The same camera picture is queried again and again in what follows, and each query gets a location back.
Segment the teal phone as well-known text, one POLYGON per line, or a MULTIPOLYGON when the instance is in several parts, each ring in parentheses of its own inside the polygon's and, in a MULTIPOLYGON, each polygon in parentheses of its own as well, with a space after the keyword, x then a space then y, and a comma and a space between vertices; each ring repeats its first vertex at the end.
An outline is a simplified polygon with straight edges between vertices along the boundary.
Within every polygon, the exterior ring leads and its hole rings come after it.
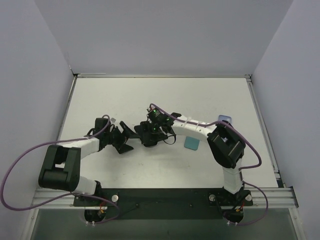
POLYGON ((200 140, 187 136, 184 141, 184 148, 197 151, 199 148, 200 140))

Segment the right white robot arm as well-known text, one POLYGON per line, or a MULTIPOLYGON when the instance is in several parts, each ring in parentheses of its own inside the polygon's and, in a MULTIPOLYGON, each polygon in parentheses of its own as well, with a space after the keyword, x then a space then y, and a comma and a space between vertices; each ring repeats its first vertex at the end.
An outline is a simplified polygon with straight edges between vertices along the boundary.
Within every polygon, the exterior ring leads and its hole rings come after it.
POLYGON ((147 120, 136 125, 134 130, 145 147, 156 146, 159 142, 177 136, 208 143, 213 158, 222 167, 223 188, 236 194, 243 187, 240 168, 246 144, 232 128, 227 121, 204 123, 176 112, 165 114, 153 107, 147 113, 147 120))

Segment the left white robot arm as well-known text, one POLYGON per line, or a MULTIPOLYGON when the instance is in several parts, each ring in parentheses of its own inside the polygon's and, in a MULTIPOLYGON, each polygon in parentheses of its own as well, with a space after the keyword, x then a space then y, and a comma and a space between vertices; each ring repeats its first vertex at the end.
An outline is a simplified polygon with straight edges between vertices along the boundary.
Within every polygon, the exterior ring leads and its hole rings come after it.
POLYGON ((56 143, 48 146, 38 177, 42 188, 62 190, 74 194, 84 194, 84 199, 92 206, 101 203, 101 184, 81 176, 81 160, 98 153, 106 146, 113 146, 119 154, 134 148, 127 144, 129 139, 138 139, 123 121, 122 130, 115 126, 107 115, 96 118, 92 128, 82 139, 56 143))

